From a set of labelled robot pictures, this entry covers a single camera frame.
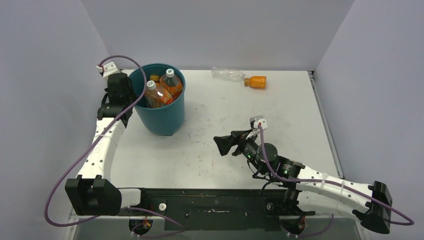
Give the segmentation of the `orange juice bottle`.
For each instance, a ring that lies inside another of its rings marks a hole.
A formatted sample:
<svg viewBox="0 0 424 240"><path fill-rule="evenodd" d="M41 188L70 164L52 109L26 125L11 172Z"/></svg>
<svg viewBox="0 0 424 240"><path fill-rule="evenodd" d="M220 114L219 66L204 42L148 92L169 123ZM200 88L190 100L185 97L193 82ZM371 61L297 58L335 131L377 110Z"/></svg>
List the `orange juice bottle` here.
<svg viewBox="0 0 424 240"><path fill-rule="evenodd" d="M149 76L149 80L150 80L150 81L154 81L154 82L155 82L155 84L156 84L157 86L160 86L160 85L161 85L161 84L160 84L160 76L159 76L159 75L151 74L151 75Z"/></svg>
<svg viewBox="0 0 424 240"><path fill-rule="evenodd" d="M267 87L266 76L251 76L244 79L244 85L253 89L265 89Z"/></svg>

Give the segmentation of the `clear crushed bottle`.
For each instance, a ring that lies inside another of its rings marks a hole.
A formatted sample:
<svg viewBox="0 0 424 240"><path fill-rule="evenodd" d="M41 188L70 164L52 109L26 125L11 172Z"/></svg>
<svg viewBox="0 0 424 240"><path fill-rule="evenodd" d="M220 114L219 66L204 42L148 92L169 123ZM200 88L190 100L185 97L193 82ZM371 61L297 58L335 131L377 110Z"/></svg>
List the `clear crushed bottle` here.
<svg viewBox="0 0 424 240"><path fill-rule="evenodd" d="M246 77L240 70L216 66L212 68L211 75L213 78L230 82L243 82Z"/></svg>

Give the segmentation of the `large orange tea bottle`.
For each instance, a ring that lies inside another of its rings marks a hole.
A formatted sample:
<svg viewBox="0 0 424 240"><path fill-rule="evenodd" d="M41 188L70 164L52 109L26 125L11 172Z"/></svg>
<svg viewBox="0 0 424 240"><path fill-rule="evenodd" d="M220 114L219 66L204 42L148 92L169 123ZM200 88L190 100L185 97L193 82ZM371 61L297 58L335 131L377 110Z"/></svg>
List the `large orange tea bottle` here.
<svg viewBox="0 0 424 240"><path fill-rule="evenodd" d="M175 74L172 68L168 68L165 74L159 78L160 85L166 89L176 100L182 93L184 86L181 79Z"/></svg>

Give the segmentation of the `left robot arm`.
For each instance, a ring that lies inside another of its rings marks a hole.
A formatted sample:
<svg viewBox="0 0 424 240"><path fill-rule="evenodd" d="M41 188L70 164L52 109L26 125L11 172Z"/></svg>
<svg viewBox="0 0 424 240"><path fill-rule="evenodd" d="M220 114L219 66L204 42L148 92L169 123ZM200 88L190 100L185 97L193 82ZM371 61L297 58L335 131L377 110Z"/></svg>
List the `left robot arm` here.
<svg viewBox="0 0 424 240"><path fill-rule="evenodd" d="M79 216L116 216L127 207L141 216L149 210L149 201L141 196L141 190L118 189L110 180L116 149L137 96L131 79L123 72L109 75L106 82L97 111L94 146L83 157L84 163L76 177L67 179L65 191Z"/></svg>

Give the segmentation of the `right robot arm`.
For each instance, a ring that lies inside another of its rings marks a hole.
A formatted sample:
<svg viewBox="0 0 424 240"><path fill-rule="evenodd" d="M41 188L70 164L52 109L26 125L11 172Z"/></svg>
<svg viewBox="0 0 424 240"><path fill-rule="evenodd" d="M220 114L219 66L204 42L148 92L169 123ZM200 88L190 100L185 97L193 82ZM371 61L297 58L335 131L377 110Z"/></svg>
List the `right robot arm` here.
<svg viewBox="0 0 424 240"><path fill-rule="evenodd" d="M283 209L289 214L327 212L359 222L379 234L390 233L393 199L387 185L356 183L319 172L300 162L278 155L271 143L256 143L251 131L232 131L213 138L221 156L236 147L232 156L243 155L256 172L286 188Z"/></svg>

